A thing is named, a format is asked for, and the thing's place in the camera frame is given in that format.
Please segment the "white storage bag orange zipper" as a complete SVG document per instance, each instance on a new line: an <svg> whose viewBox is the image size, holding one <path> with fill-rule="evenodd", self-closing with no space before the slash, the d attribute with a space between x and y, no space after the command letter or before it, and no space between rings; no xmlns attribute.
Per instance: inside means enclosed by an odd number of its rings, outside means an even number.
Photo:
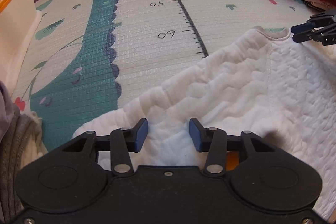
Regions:
<svg viewBox="0 0 336 224"><path fill-rule="evenodd" d="M10 94L41 19L42 13L35 8L34 0L1 0L1 81Z"/></svg>

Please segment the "white quilted sweater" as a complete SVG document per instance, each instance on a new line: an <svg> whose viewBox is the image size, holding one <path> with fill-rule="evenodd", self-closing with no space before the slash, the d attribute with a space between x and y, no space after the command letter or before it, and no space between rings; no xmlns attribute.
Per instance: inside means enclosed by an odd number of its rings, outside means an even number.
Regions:
<svg viewBox="0 0 336 224"><path fill-rule="evenodd" d="M230 135L248 130L311 165L323 188L314 209L328 218L335 209L335 46L295 43L289 30L255 27L235 42L107 112L75 131L108 135L141 118L149 133L134 166L197 165L187 125Z"/></svg>

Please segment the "grey and beige folded clothes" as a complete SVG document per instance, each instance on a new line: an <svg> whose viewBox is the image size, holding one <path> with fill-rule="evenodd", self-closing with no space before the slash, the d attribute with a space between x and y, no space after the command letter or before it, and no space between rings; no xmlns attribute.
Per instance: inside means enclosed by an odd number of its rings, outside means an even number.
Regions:
<svg viewBox="0 0 336 224"><path fill-rule="evenodd" d="M8 223L23 206L14 189L19 171L45 155L42 119L36 112L21 113L1 83L1 223Z"/></svg>

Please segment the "dinosaur print play mat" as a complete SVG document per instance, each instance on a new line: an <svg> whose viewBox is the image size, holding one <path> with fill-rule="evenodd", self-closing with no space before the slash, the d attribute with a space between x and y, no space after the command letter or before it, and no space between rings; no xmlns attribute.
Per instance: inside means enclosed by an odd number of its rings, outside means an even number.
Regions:
<svg viewBox="0 0 336 224"><path fill-rule="evenodd" d="M13 100L42 119L48 150L250 28L279 31L313 14L301 0L35 0L35 6L42 20Z"/></svg>

